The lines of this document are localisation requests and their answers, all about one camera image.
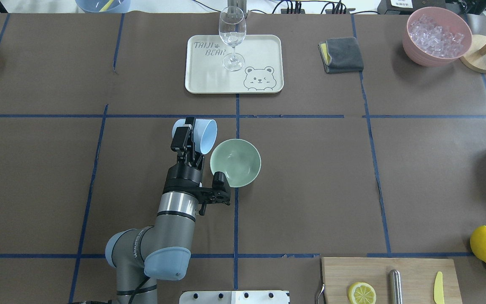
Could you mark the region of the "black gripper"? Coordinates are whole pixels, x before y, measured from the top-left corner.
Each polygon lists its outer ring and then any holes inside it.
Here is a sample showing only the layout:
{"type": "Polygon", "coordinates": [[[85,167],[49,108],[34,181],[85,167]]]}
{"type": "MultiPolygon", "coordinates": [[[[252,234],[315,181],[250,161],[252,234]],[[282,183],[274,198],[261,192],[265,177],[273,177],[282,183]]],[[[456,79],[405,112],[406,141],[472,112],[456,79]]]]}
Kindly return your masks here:
{"type": "Polygon", "coordinates": [[[177,153],[177,162],[167,172],[163,193],[178,192],[201,197],[200,183],[204,173],[204,155],[195,152],[195,117],[187,117],[177,126],[170,148],[177,153]]]}

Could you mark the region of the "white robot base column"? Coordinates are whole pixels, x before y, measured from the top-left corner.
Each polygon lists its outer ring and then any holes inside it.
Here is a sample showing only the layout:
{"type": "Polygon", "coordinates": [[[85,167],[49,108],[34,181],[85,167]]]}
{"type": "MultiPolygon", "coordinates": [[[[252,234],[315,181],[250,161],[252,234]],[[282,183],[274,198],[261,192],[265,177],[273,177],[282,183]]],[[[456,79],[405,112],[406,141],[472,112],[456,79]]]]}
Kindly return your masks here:
{"type": "Polygon", "coordinates": [[[180,304],[289,304],[289,291],[284,290],[218,290],[188,291],[180,304]]]}

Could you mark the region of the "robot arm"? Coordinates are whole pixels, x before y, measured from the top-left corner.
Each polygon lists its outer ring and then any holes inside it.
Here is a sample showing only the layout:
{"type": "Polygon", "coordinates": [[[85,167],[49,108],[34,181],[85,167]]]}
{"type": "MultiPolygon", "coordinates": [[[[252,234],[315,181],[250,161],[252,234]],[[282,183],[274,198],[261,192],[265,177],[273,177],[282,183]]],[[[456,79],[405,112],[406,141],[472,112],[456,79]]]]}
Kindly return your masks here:
{"type": "Polygon", "coordinates": [[[158,280],[186,275],[197,206],[216,199],[201,181],[217,130],[212,119],[188,117],[174,123],[170,149],[177,161],[168,170],[155,223],[116,233],[106,244],[105,258],[116,270],[116,298],[109,304],[155,304],[158,280]]]}

